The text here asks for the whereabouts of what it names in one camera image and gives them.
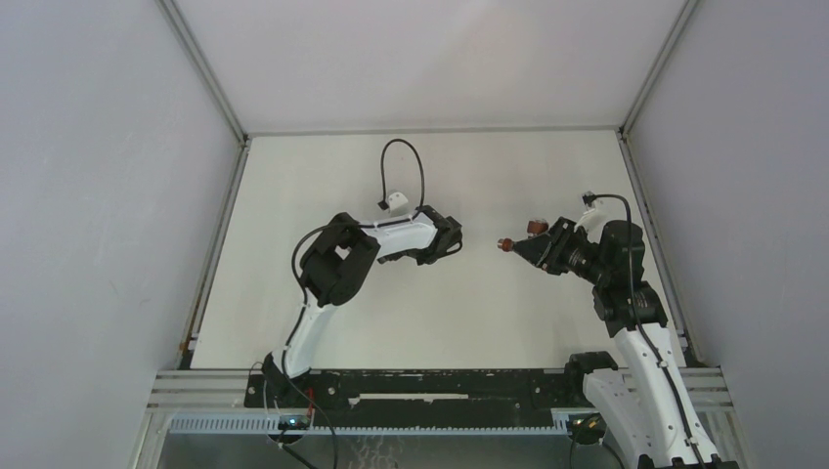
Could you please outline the red brown water faucet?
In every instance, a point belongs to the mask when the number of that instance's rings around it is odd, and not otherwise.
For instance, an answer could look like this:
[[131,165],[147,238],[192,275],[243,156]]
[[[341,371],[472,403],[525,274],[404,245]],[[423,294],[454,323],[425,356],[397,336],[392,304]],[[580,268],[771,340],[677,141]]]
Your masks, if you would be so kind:
[[514,250],[518,241],[523,241],[537,235],[542,235],[549,230],[549,222],[546,219],[531,219],[527,222],[525,234],[513,237],[503,237],[497,241],[497,248],[503,252]]

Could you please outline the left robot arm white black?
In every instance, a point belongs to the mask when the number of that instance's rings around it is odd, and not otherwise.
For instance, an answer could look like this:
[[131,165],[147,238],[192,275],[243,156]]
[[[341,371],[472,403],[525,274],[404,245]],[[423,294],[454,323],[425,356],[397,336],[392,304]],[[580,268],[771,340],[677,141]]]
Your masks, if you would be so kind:
[[462,225],[425,205],[373,222],[346,212],[306,234],[291,254],[291,270],[302,293],[296,323],[284,344],[263,360],[268,395],[283,407],[298,405],[316,350],[330,318],[363,287],[376,264],[412,258],[432,265],[462,249]]

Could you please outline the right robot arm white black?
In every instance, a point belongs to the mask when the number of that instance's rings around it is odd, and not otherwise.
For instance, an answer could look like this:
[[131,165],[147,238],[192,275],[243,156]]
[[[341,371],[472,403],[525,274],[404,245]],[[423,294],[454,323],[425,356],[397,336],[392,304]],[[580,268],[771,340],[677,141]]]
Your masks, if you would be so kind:
[[736,468],[708,435],[691,401],[672,348],[668,318],[655,289],[643,278],[645,251],[639,226],[604,224],[599,241],[560,218],[531,221],[527,237],[498,246],[554,276],[572,274],[592,287],[594,310],[624,358],[636,386],[630,392],[604,352],[575,354],[565,393],[578,406],[593,405],[627,468]]

